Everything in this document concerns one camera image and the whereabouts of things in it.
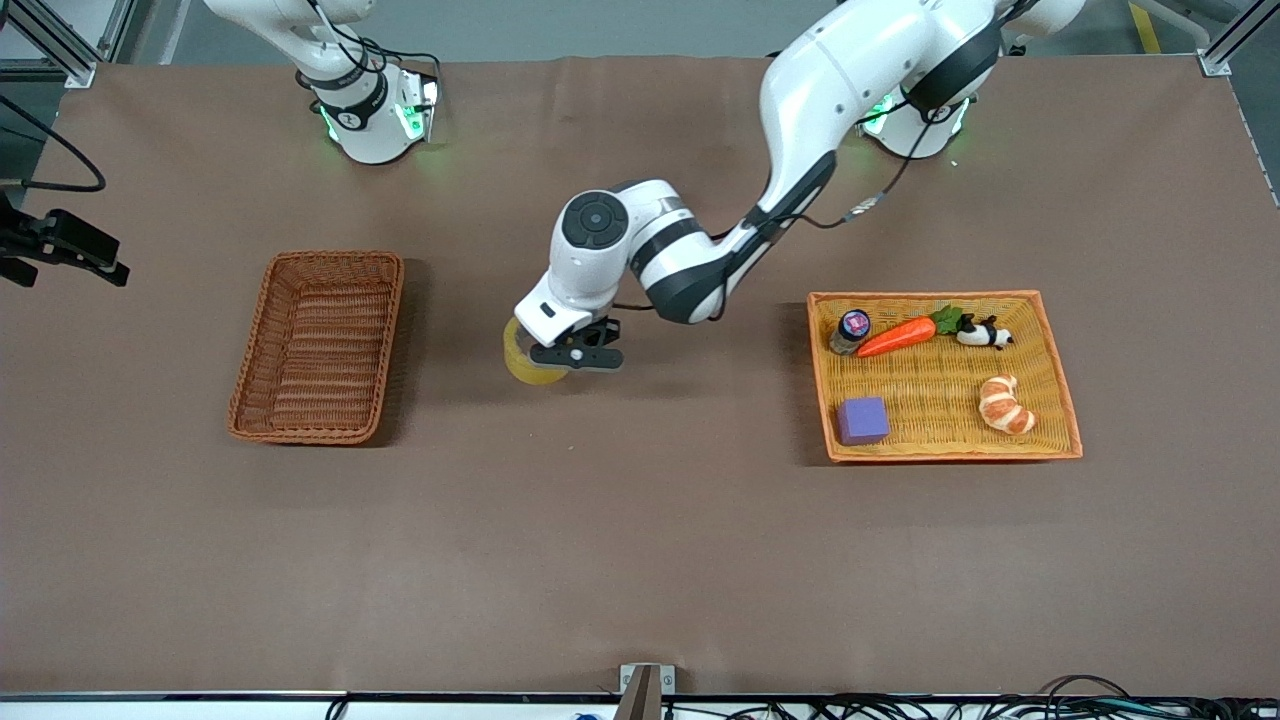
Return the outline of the black white panda toy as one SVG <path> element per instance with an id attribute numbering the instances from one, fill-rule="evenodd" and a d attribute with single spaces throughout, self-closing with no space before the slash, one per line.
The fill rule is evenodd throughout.
<path id="1" fill-rule="evenodd" d="M 975 315 L 964 313 L 955 332 L 955 340 L 960 345 L 969 347 L 995 347 L 1004 350 L 1015 342 L 1012 332 L 998 324 L 996 315 L 989 315 L 979 322 Z"/>

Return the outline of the brown wicker basket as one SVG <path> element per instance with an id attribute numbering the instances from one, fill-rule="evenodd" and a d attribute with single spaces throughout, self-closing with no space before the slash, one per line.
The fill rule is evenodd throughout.
<path id="1" fill-rule="evenodd" d="M 237 439 L 355 446 L 381 418 L 404 263 L 385 251 L 297 251 L 268 264 L 227 413 Z"/>

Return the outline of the metal table edge bracket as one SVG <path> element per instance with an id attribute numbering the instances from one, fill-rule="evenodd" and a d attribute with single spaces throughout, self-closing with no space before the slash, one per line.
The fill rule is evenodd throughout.
<path id="1" fill-rule="evenodd" d="M 620 702 L 613 720 L 675 720 L 668 697 L 676 693 L 673 664 L 620 666 Z"/>

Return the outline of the orange toy carrot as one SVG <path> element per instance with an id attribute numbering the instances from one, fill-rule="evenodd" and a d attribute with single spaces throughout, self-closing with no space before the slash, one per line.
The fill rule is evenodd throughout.
<path id="1" fill-rule="evenodd" d="M 922 345 L 938 334 L 955 334 L 964 315 L 960 307 L 947 305 L 927 315 L 914 316 L 865 340 L 855 356 L 876 357 Z"/>

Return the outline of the purple cube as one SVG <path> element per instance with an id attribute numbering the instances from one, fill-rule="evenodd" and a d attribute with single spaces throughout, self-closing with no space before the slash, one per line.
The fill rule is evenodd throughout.
<path id="1" fill-rule="evenodd" d="M 874 445 L 891 434 L 890 415 L 879 396 L 844 400 L 836 409 L 838 443 L 846 447 Z"/>

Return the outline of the toy croissant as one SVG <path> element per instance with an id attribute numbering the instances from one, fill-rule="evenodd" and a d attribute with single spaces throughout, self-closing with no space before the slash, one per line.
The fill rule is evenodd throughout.
<path id="1" fill-rule="evenodd" d="M 1036 428 L 1037 415 L 1019 402 L 1018 378 L 995 375 L 979 389 L 978 411 L 987 427 L 1010 436 L 1024 436 Z"/>

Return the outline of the yellow tape roll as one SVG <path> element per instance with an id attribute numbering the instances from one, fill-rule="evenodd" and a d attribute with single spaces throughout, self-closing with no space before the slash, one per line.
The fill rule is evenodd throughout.
<path id="1" fill-rule="evenodd" d="M 503 331 L 503 356 L 508 373 L 527 386 L 549 386 L 563 380 L 568 370 L 561 366 L 539 366 L 529 356 L 538 342 L 511 318 Z"/>

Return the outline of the orange wicker tray basket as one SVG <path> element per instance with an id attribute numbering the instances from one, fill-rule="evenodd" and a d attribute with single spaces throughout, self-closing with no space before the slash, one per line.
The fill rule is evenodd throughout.
<path id="1" fill-rule="evenodd" d="M 838 319 L 863 310 L 877 333 L 945 307 L 993 316 L 1012 333 L 1005 350 L 978 348 L 933 337 L 909 348 L 859 359 L 835 354 L 828 340 Z M 988 462 L 1079 459 L 1082 437 L 1068 380 L 1041 293 L 812 292 L 808 333 L 826 451 L 835 462 Z M 1015 398 L 1036 415 L 1024 434 L 989 427 L 979 410 L 980 387 L 992 377 L 1015 379 Z M 884 404 L 890 433 L 847 445 L 838 411 L 850 398 Z"/>

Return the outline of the small dark-lidded jar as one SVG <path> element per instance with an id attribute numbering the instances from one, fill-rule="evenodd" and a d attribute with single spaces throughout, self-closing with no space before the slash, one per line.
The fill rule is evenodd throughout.
<path id="1" fill-rule="evenodd" d="M 845 311 L 837 319 L 828 337 L 828 348 L 840 356 L 854 355 L 870 336 L 870 316 L 861 309 Z"/>

